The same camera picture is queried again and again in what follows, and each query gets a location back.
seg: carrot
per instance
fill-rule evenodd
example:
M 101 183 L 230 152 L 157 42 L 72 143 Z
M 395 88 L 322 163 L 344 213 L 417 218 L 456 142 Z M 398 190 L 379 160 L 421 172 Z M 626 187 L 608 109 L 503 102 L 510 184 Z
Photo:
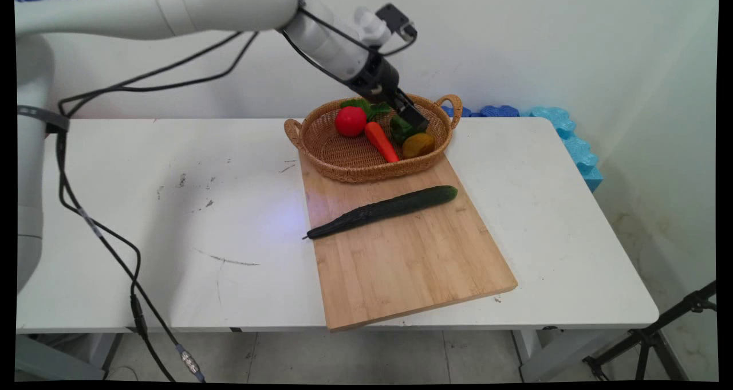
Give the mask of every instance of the carrot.
M 400 160 L 400 158 L 397 157 L 395 149 L 392 148 L 392 144 L 389 143 L 387 135 L 384 134 L 384 131 L 379 124 L 374 121 L 367 123 L 366 127 L 364 127 L 364 135 L 366 135 L 372 145 L 377 147 L 379 153 L 382 154 L 388 163 L 396 163 Z

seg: cutting board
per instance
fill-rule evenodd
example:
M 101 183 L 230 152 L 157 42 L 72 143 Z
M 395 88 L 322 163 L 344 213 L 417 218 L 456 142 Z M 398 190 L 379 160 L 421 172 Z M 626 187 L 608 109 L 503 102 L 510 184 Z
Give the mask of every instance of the cutting board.
M 329 330 L 505 293 L 517 281 L 445 155 L 418 174 L 349 184 L 301 155 L 311 228 L 379 200 L 454 186 L 451 202 L 315 239 Z

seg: blue foam block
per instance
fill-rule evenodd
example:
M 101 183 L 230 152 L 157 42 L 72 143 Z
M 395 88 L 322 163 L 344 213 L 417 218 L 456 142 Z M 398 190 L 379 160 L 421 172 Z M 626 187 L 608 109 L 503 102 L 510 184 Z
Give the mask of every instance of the blue foam block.
M 453 108 L 449 108 L 449 107 L 446 107 L 446 106 L 442 106 L 441 108 L 443 108 L 443 111 L 445 111 L 448 114 L 449 117 L 453 118 Z M 463 107 L 463 112 L 461 112 L 461 118 L 463 118 L 463 117 L 471 118 L 471 116 L 473 116 L 473 115 L 474 114 L 471 112 L 470 109 L 468 109 L 466 107 Z
M 585 179 L 587 186 L 593 192 L 600 186 L 600 182 L 603 181 L 603 176 L 598 171 L 598 168 L 594 168 L 588 174 L 585 174 L 583 179 Z
M 549 119 L 561 139 L 569 139 L 575 135 L 576 124 L 570 119 L 570 114 L 562 108 L 534 107 L 523 116 L 539 116 Z
M 590 173 L 598 163 L 598 157 L 591 152 L 591 144 L 573 135 L 570 139 L 562 140 L 565 148 L 570 152 L 570 157 L 578 166 L 581 175 Z
M 495 117 L 495 116 L 519 116 L 519 111 L 508 105 L 502 105 L 500 107 L 494 107 L 487 105 L 481 108 L 480 116 L 483 117 Z
M 600 186 L 603 176 L 596 168 L 598 157 L 591 152 L 591 145 L 587 141 L 576 136 L 576 124 L 570 119 L 570 114 L 566 110 L 562 108 L 534 107 L 521 116 L 539 116 L 552 122 L 555 131 L 562 139 L 562 144 L 565 145 L 570 157 L 573 158 L 573 163 L 578 167 L 578 171 L 583 176 L 590 191 L 593 192 Z

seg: tomato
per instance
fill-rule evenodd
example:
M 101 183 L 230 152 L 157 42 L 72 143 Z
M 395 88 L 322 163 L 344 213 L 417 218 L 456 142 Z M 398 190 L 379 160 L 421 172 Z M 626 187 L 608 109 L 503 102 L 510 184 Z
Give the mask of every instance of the tomato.
M 356 137 L 367 125 L 367 113 L 359 107 L 341 108 L 336 115 L 335 125 L 339 134 Z

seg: green cucumber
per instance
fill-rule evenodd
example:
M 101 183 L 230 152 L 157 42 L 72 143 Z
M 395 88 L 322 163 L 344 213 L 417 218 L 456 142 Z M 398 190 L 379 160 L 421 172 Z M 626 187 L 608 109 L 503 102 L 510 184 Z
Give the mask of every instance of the green cucumber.
M 437 186 L 410 192 L 410 194 L 394 197 L 393 199 L 381 200 L 374 204 L 367 204 L 363 207 L 359 207 L 345 213 L 330 223 L 323 224 L 322 226 L 308 231 L 308 234 L 304 236 L 303 239 L 321 238 L 358 226 L 363 226 L 364 224 L 383 220 L 384 218 L 416 212 L 427 207 L 449 202 L 450 200 L 453 200 L 457 194 L 458 189 L 456 189 L 456 187 Z

